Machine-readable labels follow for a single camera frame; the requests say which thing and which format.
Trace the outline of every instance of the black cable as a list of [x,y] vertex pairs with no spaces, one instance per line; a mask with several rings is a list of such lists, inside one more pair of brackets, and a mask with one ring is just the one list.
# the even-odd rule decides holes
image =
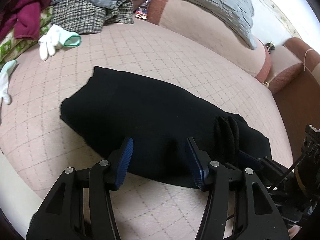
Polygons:
[[273,190],[275,187],[278,187],[279,184],[284,181],[284,179],[291,173],[291,171],[293,171],[293,169],[295,167],[298,166],[298,164],[310,153],[312,152],[315,148],[320,147],[320,143],[315,143],[314,145],[312,145],[310,147],[310,149],[305,152],[303,155],[301,155],[291,166],[290,168],[278,179],[278,181],[276,181],[269,189],[268,192],[270,192],[271,190]]
[[226,221],[228,221],[228,220],[231,219],[231,218],[234,218],[234,216],[235,216],[234,214],[231,215],[231,216],[228,216]]

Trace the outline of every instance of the beige string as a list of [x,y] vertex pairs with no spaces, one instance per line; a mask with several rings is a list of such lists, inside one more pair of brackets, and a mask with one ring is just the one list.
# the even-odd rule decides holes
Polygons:
[[308,50],[305,52],[305,54],[304,54],[304,60],[303,60],[303,71],[306,71],[306,56],[307,56],[308,51],[310,51],[310,50],[315,51],[314,49],[308,49]]

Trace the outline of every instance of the white edge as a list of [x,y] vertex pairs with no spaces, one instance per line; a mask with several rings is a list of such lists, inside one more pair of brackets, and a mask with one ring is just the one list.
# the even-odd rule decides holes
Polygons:
[[42,199],[19,177],[0,150],[0,207],[24,239],[41,203]]

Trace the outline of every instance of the black mechanical device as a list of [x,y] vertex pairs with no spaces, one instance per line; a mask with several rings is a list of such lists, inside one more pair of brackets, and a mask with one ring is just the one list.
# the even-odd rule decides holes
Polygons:
[[[238,167],[222,164],[187,138],[186,154],[195,184],[209,191],[196,240],[223,239],[229,190],[235,191],[235,213],[227,240],[289,240],[287,230],[296,224],[302,229],[293,240],[319,239],[319,142],[320,132],[307,126],[302,155],[287,169],[244,152],[239,152]],[[123,184],[132,152],[133,140],[127,137],[119,150],[92,168],[66,168],[34,215],[26,240],[120,240],[109,191]],[[90,230],[83,218],[85,187],[89,188]]]

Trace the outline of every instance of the black garment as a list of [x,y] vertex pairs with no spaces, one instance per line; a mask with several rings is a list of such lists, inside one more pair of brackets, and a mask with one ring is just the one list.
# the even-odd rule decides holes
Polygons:
[[[217,144],[218,116],[230,125],[230,131],[222,128],[222,134],[235,138],[220,136],[225,141]],[[134,151],[128,171],[178,186],[196,187],[185,157],[187,137],[222,163],[229,150],[215,152],[221,143],[236,144],[231,151],[239,147],[255,157],[271,157],[268,138],[248,127],[239,114],[227,113],[175,85],[97,66],[87,84],[63,101],[61,119],[104,158],[131,136]]]

